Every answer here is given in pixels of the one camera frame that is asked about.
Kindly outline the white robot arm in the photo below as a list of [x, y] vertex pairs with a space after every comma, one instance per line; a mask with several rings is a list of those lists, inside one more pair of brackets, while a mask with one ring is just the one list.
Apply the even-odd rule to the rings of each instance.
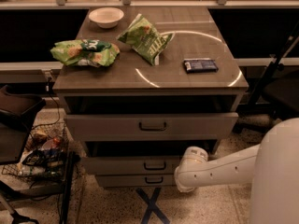
[[299, 118], [281, 121], [260, 144], [213, 161], [189, 147], [174, 177], [181, 192], [250, 182], [249, 224], [299, 224]]

